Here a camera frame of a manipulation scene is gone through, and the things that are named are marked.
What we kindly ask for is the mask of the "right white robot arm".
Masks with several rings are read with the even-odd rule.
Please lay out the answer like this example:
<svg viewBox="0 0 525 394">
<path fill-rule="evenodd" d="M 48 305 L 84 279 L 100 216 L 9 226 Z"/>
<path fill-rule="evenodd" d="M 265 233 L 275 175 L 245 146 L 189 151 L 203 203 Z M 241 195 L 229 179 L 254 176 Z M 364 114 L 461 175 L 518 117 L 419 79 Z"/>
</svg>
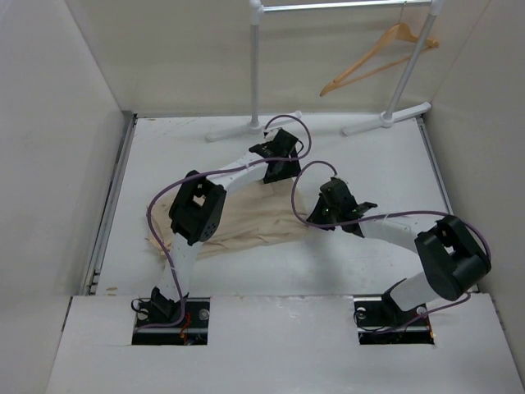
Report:
<svg viewBox="0 0 525 394">
<path fill-rule="evenodd" d="M 421 308 L 441 298 L 456 301 L 491 271 L 489 248 L 460 218 L 434 211 L 368 215 L 371 202 L 358 203 L 344 181 L 331 178 L 321 186 L 318 201 L 307 219 L 322 230 L 344 232 L 385 241 L 415 253 L 422 271 L 405 278 L 381 295 L 373 309 L 356 306 L 366 328 L 380 332 L 417 321 Z"/>
</svg>

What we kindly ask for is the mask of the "wooden clothes hanger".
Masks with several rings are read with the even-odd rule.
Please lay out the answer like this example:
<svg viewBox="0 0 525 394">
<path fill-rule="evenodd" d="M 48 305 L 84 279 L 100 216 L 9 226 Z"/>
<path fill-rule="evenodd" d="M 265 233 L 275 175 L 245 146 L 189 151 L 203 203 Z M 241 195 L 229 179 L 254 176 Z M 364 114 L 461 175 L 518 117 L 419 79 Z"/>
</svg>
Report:
<svg viewBox="0 0 525 394">
<path fill-rule="evenodd" d="M 376 43 L 367 53 L 359 58 L 354 64 L 342 71 L 338 76 L 334 77 L 331 82 L 328 82 L 320 91 L 319 96 L 324 97 L 334 90 L 374 76 L 375 74 L 388 70 L 403 62 L 407 62 L 410 59 L 410 56 L 402 57 L 397 61 L 386 63 L 359 76 L 352 77 L 352 75 L 361 69 L 368 61 L 373 59 L 376 55 L 381 54 L 382 51 L 391 46 L 393 43 L 405 42 L 409 44 L 416 44 L 421 37 L 422 34 L 415 35 L 410 29 L 409 25 L 405 22 L 398 22 L 397 24 L 391 26 L 383 33 L 383 35 L 376 41 Z"/>
</svg>

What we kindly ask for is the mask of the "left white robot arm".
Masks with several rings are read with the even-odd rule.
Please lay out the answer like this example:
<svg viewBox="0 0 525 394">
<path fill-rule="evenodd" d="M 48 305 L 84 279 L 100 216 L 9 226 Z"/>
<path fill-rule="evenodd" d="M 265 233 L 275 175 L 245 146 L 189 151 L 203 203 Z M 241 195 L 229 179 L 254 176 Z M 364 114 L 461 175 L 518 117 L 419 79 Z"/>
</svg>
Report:
<svg viewBox="0 0 525 394">
<path fill-rule="evenodd" d="M 269 184 L 297 176 L 300 171 L 300 140 L 279 129 L 271 140 L 256 144 L 233 163 L 210 172 L 188 172 L 152 200 L 174 187 L 176 197 L 169 209 L 172 244 L 167 248 L 153 227 L 153 204 L 146 218 L 154 239 L 167 257 L 160 282 L 148 300 L 139 302 L 138 312 L 146 320 L 137 328 L 172 328 L 185 318 L 185 302 L 194 263 L 203 243 L 217 231 L 226 198 L 258 181 Z"/>
</svg>

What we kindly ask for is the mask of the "beige trousers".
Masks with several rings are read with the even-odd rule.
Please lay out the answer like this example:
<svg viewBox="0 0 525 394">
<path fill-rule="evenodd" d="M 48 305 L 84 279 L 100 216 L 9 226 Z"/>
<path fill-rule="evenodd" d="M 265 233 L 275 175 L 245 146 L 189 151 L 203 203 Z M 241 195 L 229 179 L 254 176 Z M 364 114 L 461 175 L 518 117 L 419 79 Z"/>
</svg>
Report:
<svg viewBox="0 0 525 394">
<path fill-rule="evenodd" d="M 294 181 L 256 182 L 226 198 L 220 225 L 204 243 L 198 259 L 298 241 L 308 227 L 298 220 L 308 216 L 299 192 L 291 194 Z"/>
</svg>

